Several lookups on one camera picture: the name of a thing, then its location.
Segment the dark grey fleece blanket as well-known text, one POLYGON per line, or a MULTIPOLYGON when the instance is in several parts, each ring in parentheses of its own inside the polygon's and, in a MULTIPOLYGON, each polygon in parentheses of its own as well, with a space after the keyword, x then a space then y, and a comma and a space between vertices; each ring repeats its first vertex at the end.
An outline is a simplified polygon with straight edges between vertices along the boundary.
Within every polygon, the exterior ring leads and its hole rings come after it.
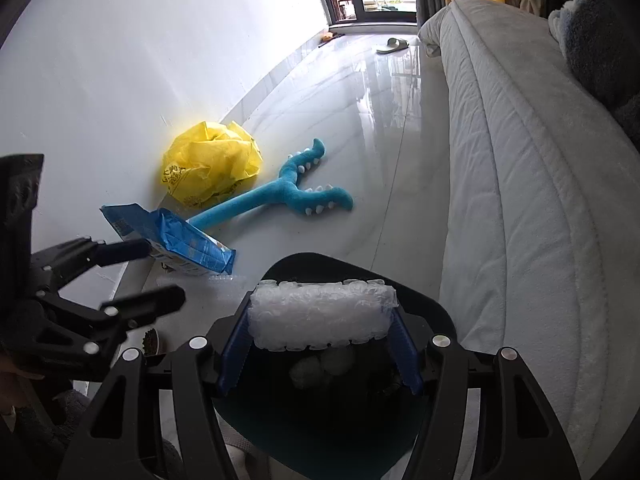
POLYGON ((606 0, 568 0, 549 14, 551 36, 580 84, 639 144, 639 51, 606 0))

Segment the green slipper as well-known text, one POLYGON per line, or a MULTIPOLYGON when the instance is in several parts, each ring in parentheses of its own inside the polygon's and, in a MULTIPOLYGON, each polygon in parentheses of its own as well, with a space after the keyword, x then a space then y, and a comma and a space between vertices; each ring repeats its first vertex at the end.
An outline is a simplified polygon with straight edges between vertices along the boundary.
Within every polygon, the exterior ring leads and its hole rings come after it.
POLYGON ((379 55, 392 54, 401 52, 409 47, 408 41, 401 38, 390 38, 386 41, 386 45, 378 48, 376 53, 379 55))

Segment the pale grey bed cover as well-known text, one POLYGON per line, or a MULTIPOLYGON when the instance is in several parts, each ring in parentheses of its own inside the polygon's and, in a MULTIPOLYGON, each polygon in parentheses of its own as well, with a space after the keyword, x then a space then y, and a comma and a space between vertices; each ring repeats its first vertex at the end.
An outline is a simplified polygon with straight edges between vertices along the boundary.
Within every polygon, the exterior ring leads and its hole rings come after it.
POLYGON ((421 28, 448 84, 439 301, 464 348, 521 353, 580 473, 639 408, 639 155, 543 18, 452 0, 421 28))

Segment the cat food bowl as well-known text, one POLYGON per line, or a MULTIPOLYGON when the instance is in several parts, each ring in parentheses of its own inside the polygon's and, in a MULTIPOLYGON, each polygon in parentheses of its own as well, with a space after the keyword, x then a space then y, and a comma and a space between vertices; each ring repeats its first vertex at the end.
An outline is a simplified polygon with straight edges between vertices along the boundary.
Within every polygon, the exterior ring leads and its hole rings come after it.
POLYGON ((163 353, 163 341, 156 328, 149 328, 142 338, 142 353, 144 356, 158 356, 163 353))

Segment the blue plush octopus toy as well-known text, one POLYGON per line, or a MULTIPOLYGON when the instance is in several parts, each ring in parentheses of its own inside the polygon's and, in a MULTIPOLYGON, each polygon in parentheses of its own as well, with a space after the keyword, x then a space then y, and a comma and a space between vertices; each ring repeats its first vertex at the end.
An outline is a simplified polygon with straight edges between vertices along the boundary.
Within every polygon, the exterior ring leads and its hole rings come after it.
POLYGON ((319 186, 315 190, 313 188, 302 190, 298 187, 298 178, 317 166, 324 154, 326 154, 326 147, 323 142, 320 139, 314 139, 310 148, 305 148, 286 160, 276 180, 205 209, 191 217, 188 223, 194 228, 206 230, 266 205, 285 205, 306 216, 321 214, 322 211, 334 207, 352 210, 354 200, 344 188, 328 185, 319 186))

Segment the white balled sock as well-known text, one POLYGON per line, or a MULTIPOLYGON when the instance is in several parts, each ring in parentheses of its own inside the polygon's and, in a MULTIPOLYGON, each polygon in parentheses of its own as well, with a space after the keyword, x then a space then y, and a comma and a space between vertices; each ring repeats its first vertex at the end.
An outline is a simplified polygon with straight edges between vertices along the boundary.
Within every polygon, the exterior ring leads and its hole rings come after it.
POLYGON ((291 370, 294 384, 306 386, 326 377, 337 377, 348 372, 354 364, 352 347, 329 348, 298 361, 291 370))

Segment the clear bubble wrap wad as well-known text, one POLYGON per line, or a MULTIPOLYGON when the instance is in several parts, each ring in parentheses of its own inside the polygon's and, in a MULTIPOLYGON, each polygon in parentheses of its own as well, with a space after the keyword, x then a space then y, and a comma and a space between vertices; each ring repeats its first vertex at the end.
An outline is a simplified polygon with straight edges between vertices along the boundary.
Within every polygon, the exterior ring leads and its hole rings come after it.
POLYGON ((268 351, 341 348, 384 338, 398 307, 396 290, 382 280, 263 281, 250 295, 248 331, 268 351))

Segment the blue cat food bag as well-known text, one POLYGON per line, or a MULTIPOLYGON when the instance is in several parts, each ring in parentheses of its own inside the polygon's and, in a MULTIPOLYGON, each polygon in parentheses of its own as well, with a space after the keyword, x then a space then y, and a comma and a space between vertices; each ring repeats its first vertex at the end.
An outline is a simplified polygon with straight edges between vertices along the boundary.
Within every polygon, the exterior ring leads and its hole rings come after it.
POLYGON ((232 274, 235 250, 190 226, 166 208, 147 211, 138 204, 102 206, 101 212, 122 240, 144 238, 151 256, 189 275, 232 274))

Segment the yellow crumpled plastic bag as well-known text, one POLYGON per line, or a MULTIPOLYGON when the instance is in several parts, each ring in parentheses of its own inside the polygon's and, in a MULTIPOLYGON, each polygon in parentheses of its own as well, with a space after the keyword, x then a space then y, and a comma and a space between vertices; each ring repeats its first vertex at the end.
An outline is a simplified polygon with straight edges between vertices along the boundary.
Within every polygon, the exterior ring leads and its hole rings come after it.
POLYGON ((261 169, 262 152, 240 125, 199 122, 179 134, 163 154, 160 183, 183 206, 195 208, 226 200, 261 169))

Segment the dark teal trash bin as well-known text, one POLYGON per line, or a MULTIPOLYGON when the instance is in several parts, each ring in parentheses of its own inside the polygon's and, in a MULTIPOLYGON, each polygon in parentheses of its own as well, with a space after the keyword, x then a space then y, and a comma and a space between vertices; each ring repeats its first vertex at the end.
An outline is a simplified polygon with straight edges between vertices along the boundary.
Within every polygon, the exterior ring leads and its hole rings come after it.
POLYGON ((394 283, 400 315, 419 352, 423 385, 418 393, 402 382, 387 335, 354 350, 352 368, 306 386, 291 370, 322 350, 268 351, 253 344, 240 378, 229 392, 218 386, 222 352, 250 302, 217 321, 214 340, 214 403, 226 422, 250 443, 309 479, 379 479, 402 456, 408 479, 450 479, 457 467, 465 386, 453 368, 459 347, 445 309, 394 283))

